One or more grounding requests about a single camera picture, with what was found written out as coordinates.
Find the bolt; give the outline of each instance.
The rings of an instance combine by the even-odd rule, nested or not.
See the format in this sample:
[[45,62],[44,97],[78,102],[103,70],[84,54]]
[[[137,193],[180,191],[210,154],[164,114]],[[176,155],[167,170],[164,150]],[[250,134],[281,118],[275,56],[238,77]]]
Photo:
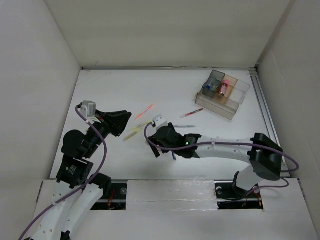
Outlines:
[[215,192],[216,192],[216,194],[222,194],[222,187],[217,186],[217,187],[215,188]]
[[121,195],[126,195],[127,194],[127,189],[125,187],[120,189],[120,194]]

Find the wall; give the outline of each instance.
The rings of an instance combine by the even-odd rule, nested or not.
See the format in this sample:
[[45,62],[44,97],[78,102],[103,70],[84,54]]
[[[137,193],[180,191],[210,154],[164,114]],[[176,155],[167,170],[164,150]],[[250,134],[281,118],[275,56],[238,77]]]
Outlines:
[[0,0],[0,178],[48,178],[79,72],[43,0]]
[[281,145],[295,157],[320,236],[320,2],[296,0],[258,68]]
[[45,0],[82,67],[254,67],[290,0]]

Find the pink object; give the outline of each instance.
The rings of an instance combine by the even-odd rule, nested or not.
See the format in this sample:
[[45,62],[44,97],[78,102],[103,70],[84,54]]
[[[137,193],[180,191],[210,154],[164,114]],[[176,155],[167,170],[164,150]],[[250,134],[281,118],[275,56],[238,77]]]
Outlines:
[[228,79],[223,80],[221,83],[221,90],[219,94],[221,94],[222,96],[226,95],[227,88],[229,87],[229,85],[230,85],[230,81]]

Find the yellow pen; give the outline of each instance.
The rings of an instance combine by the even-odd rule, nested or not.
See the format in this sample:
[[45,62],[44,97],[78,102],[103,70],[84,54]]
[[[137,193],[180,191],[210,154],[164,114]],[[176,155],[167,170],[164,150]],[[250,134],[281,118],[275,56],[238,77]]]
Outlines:
[[123,141],[127,141],[129,138],[133,137],[134,135],[136,135],[137,133],[139,133],[142,130],[142,128],[138,128],[137,130],[135,130],[133,133],[129,134],[128,136],[126,136]]
[[142,124],[140,124],[140,125],[138,125],[138,126],[134,126],[133,128],[129,129],[128,132],[133,131],[133,130],[136,130],[136,129],[138,129],[138,128],[141,128],[141,127],[143,127],[143,126],[145,126],[145,125],[147,125],[147,124],[149,124],[149,123],[151,123],[151,121],[146,121],[145,123],[142,123]]

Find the purple cable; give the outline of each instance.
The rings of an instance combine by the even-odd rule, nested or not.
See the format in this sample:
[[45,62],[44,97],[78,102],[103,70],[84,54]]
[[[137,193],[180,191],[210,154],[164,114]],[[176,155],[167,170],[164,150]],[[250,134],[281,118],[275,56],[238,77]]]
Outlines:
[[[76,114],[78,114],[78,116],[85,122],[87,122],[87,119],[81,115],[81,113],[78,111],[78,109],[80,108],[80,105],[77,105],[75,107],[75,112]],[[78,187],[77,189],[71,191],[70,193],[68,193],[67,195],[63,196],[62,198],[60,198],[59,200],[57,200],[55,203],[59,204],[62,201],[66,200],[67,198],[71,197],[72,195],[76,194],[77,192],[79,192],[81,189],[85,188],[88,183],[90,183],[99,173],[99,171],[101,170],[102,166],[104,165],[106,158],[107,158],[107,144],[106,141],[104,139],[104,137],[100,134],[100,132],[90,123],[87,122],[88,125],[93,129],[93,131],[98,135],[98,137],[101,139],[103,146],[104,146],[104,154],[103,154],[103,158],[102,161],[100,163],[100,166],[98,167],[98,169],[96,170],[96,172],[84,183],[82,184],[80,187]],[[41,213],[39,213],[38,216],[36,216],[32,222],[30,222],[30,224],[26,227],[26,229],[23,231],[23,233],[21,234],[21,236],[19,237],[18,240],[22,240],[22,238],[26,235],[26,233],[30,230],[30,228],[32,227],[33,224],[35,224],[35,222],[41,218],[46,212],[48,212],[50,209],[52,209],[54,207],[54,205],[50,205],[48,206],[45,210],[43,210]]]
[[196,144],[191,144],[191,145],[188,145],[188,146],[182,146],[182,147],[175,147],[175,148],[169,148],[169,147],[162,147],[162,146],[158,146],[156,144],[154,144],[147,136],[147,128],[152,125],[152,122],[147,124],[144,128],[144,137],[146,139],[146,141],[154,146],[155,148],[158,148],[160,150],[165,150],[165,151],[179,151],[179,150],[185,150],[185,149],[190,149],[190,148],[193,148],[193,147],[197,147],[197,146],[201,146],[201,145],[212,145],[213,143],[215,145],[225,145],[225,146],[249,146],[249,147],[254,147],[254,148],[260,148],[260,149],[265,149],[265,150],[268,150],[268,151],[271,151],[271,152],[274,152],[276,154],[279,154],[287,159],[289,159],[291,162],[293,162],[295,164],[295,168],[294,169],[291,169],[291,170],[284,170],[284,171],[281,171],[282,173],[291,173],[291,172],[294,172],[294,171],[297,171],[300,166],[299,166],[299,163],[294,160],[291,156],[289,156],[288,154],[282,152],[282,151],[279,151],[279,150],[276,150],[276,149],[273,149],[272,147],[268,147],[268,146],[263,146],[263,145],[260,145],[260,144],[255,144],[255,143],[247,143],[247,142],[221,142],[221,141],[216,141],[216,142],[213,142],[213,141],[205,141],[205,142],[200,142],[200,143],[196,143]]

